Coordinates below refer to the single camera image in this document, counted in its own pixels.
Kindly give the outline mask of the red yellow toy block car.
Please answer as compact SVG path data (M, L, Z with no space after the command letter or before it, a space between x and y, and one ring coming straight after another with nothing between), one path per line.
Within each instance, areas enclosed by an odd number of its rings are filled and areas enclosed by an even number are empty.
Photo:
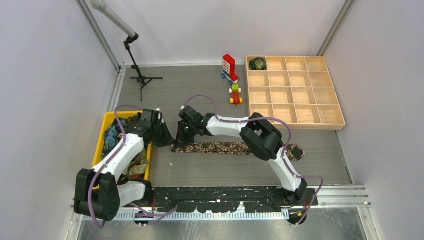
M238 84L232 84L229 88L230 104L239 105L243 103L243 98L241 97L241 89Z

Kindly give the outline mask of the brown floral tie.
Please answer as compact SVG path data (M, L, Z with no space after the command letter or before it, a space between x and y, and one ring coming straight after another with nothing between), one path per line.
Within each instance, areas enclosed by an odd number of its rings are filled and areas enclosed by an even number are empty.
M174 153L204 153L204 154L226 154L226 155L244 155L254 156L249 150L248 146L242 142L203 142L203 143L190 143L187 145L177 146L173 144L171 151ZM305 155L296 144L290 144L285 150L288 159L293 162L299 162Z

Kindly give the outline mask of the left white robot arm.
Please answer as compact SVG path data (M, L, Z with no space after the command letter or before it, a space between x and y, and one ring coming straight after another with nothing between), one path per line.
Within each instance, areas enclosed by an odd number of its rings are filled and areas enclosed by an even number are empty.
M112 221L121 207L138 203L148 207L154 199L152 184L148 180L130 180L119 185L119 178L149 144L158 148L170 146L172 138L160 109L139 111L134 126L124 127L118 112L114 112L122 138L111 152L91 169L81 169L76 176L73 210L99 220Z

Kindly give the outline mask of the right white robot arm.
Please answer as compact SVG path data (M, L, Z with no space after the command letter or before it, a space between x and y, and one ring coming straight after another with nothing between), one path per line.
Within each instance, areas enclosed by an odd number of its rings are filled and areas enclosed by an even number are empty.
M228 136L240 138L250 152L268 162L285 190L285 198L291 205L299 205L306 197L307 182L295 170L286 154L282 133L271 123L270 117L254 113L250 117L223 117L213 113L202 115L190 106L179 112L175 145L193 144L194 137Z

